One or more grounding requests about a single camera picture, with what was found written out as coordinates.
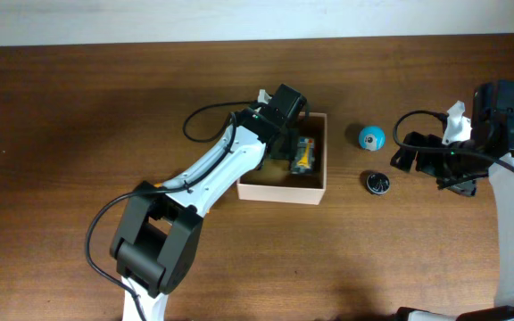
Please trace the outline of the red grey toy truck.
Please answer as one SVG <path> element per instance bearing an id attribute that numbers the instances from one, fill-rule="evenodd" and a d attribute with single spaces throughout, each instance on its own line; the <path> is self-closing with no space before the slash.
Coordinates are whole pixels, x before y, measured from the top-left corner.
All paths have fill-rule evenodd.
<path id="1" fill-rule="evenodd" d="M 311 137 L 300 136 L 290 165 L 291 173 L 296 175 L 310 174 L 314 168 L 314 151 L 315 140 Z"/>

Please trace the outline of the black round clock disc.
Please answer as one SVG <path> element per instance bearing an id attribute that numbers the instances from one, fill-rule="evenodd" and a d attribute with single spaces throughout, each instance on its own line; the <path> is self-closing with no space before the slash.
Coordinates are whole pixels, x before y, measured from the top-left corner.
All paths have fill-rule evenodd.
<path id="1" fill-rule="evenodd" d="M 385 174 L 372 172 L 366 178 L 366 187 L 372 194 L 383 195 L 390 190 L 391 182 Z"/>

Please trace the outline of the blue penguin ball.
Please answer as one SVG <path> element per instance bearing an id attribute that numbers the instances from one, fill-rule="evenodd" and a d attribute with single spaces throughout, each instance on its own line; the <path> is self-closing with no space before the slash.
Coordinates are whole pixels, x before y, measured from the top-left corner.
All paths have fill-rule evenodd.
<path id="1" fill-rule="evenodd" d="M 378 151 L 384 146 L 385 142 L 386 135 L 380 127 L 364 127 L 359 133 L 359 144 L 364 150 L 371 152 Z"/>

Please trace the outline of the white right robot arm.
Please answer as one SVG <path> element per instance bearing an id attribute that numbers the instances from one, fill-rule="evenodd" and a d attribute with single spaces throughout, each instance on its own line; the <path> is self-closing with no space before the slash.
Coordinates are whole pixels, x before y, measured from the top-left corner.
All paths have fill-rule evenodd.
<path id="1" fill-rule="evenodd" d="M 397 140 L 392 166 L 412 167 L 436 177 L 439 188 L 464 191 L 466 183 L 488 178 L 497 208 L 500 279 L 494 306 L 461 314 L 461 320 L 514 320 L 514 119 L 449 120 L 443 137 L 412 132 Z"/>

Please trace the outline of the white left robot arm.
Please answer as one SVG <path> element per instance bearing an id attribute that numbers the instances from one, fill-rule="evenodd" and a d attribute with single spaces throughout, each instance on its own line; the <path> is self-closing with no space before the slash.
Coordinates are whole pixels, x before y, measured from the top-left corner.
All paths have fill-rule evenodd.
<path id="1" fill-rule="evenodd" d="M 194 165 L 161 185 L 146 181 L 122 195 L 112 239 L 123 319 L 162 320 L 168 297 L 195 260 L 203 220 L 242 175 L 263 163 L 275 141 L 303 118 L 261 103 L 233 113 L 220 140 Z"/>

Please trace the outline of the beige cardboard box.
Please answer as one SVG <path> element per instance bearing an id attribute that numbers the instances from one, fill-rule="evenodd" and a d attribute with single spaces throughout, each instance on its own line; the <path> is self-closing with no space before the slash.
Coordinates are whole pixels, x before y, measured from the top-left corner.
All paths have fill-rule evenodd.
<path id="1" fill-rule="evenodd" d="M 327 189 L 327 114 L 312 112 L 300 133 L 315 141 L 312 172 L 295 174 L 288 160 L 267 157 L 259 170 L 236 181 L 240 200 L 319 205 Z"/>

